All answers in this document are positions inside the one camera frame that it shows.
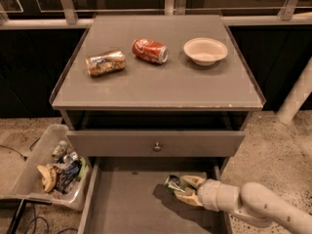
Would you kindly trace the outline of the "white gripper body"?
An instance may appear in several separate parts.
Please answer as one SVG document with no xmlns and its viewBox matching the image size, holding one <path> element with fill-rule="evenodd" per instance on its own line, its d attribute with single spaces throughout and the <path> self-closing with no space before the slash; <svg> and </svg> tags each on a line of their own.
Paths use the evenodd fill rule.
<svg viewBox="0 0 312 234">
<path fill-rule="evenodd" d="M 231 186 L 208 179 L 197 190 L 200 203 L 206 210 L 229 212 L 232 209 Z"/>
</svg>

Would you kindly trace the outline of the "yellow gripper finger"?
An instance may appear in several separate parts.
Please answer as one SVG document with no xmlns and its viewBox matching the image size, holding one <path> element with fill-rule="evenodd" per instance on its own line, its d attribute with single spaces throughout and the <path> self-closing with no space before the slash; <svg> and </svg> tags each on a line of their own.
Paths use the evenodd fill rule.
<svg viewBox="0 0 312 234">
<path fill-rule="evenodd" d="M 196 175 L 183 175 L 181 179 L 195 189 L 198 189 L 206 181 L 204 178 Z"/>
<path fill-rule="evenodd" d="M 203 204 L 199 201 L 198 196 L 195 194 L 195 191 L 192 190 L 191 193 L 185 194 L 180 191 L 175 191 L 175 196 L 179 201 L 194 207 L 202 207 Z"/>
</svg>

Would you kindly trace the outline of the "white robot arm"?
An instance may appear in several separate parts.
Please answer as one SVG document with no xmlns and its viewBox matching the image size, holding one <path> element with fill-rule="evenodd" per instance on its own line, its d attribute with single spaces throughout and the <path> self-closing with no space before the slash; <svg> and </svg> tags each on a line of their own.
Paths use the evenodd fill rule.
<svg viewBox="0 0 312 234">
<path fill-rule="evenodd" d="M 293 138 L 293 119 L 312 90 L 311 65 L 300 72 L 278 111 L 249 118 L 246 139 L 226 162 L 221 179 L 185 175 L 193 190 L 178 200 L 229 213 L 255 227 L 275 222 L 291 234 L 312 234 L 311 210 L 293 202 L 311 190 L 311 154 Z"/>
</svg>

